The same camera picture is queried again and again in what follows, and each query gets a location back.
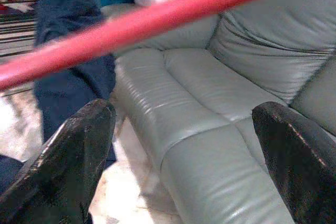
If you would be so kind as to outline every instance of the floor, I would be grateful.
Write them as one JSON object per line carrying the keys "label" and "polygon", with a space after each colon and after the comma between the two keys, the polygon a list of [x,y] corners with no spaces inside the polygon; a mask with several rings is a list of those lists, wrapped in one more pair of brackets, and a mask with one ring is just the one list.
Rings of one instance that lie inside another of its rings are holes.
{"label": "floor", "polygon": [[[0,115],[0,154],[28,159],[41,145],[32,92],[0,97]],[[104,171],[90,206],[94,224],[182,224],[128,119],[114,147],[118,162]]]}

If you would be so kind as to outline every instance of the gray leather sofa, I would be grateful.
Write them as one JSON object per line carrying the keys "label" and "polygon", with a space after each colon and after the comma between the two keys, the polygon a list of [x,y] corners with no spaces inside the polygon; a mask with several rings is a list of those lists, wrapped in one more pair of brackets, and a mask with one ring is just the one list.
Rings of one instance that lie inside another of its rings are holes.
{"label": "gray leather sofa", "polygon": [[294,223],[251,110],[286,104],[335,140],[335,41],[335,0],[256,0],[117,53],[116,95],[185,223]]}

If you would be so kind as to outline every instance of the white floor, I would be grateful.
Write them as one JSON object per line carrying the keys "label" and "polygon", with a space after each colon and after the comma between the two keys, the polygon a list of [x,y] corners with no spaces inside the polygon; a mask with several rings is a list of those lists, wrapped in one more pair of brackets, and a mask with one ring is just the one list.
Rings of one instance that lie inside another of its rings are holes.
{"label": "white floor", "polygon": [[[0,154],[24,161],[40,144],[31,91],[0,97]],[[129,120],[114,146],[118,162],[104,171],[90,206],[94,224],[182,224]]]}

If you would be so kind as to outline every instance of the red pole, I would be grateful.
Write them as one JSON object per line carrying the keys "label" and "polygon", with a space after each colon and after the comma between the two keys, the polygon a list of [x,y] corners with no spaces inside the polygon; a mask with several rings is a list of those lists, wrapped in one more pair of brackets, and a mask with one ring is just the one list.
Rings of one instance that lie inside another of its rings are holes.
{"label": "red pole", "polygon": [[0,90],[75,66],[248,0],[169,0],[106,22],[0,66]]}

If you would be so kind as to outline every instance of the striped rug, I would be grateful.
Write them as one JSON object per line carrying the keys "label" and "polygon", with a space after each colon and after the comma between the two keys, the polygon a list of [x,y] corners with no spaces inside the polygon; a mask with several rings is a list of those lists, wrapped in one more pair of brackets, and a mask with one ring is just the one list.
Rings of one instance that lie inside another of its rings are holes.
{"label": "striped rug", "polygon": [[[19,57],[33,49],[35,19],[33,15],[0,16],[0,64]],[[16,87],[0,96],[13,94],[32,88],[32,83]]]}

